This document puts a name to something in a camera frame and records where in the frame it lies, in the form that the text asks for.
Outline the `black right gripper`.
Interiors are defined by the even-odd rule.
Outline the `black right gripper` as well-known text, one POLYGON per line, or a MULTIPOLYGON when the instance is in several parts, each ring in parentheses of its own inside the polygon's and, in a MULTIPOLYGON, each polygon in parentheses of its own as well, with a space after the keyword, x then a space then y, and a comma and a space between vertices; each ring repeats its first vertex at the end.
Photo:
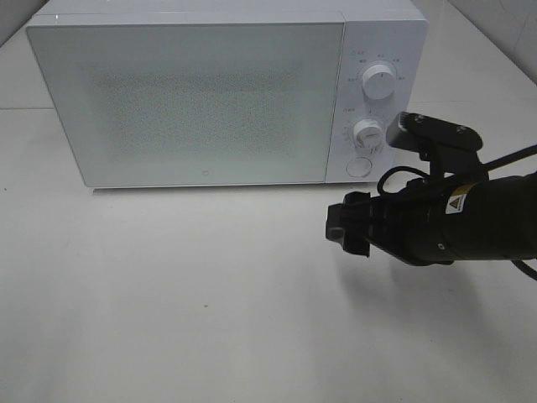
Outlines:
POLYGON ((342 249, 368 257, 370 244, 411 265, 450 264, 451 252, 440 230, 440 198, 347 193, 327 209, 325 235, 342 249))

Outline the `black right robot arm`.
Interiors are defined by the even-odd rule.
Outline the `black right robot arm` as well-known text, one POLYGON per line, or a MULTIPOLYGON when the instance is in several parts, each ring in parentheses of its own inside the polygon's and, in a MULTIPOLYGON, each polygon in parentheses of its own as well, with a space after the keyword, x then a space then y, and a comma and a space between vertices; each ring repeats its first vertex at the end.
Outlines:
POLYGON ((376 247, 406 264, 536 256, 536 175, 449 186, 409 200, 352 192, 327 211, 326 238, 349 253, 376 247))

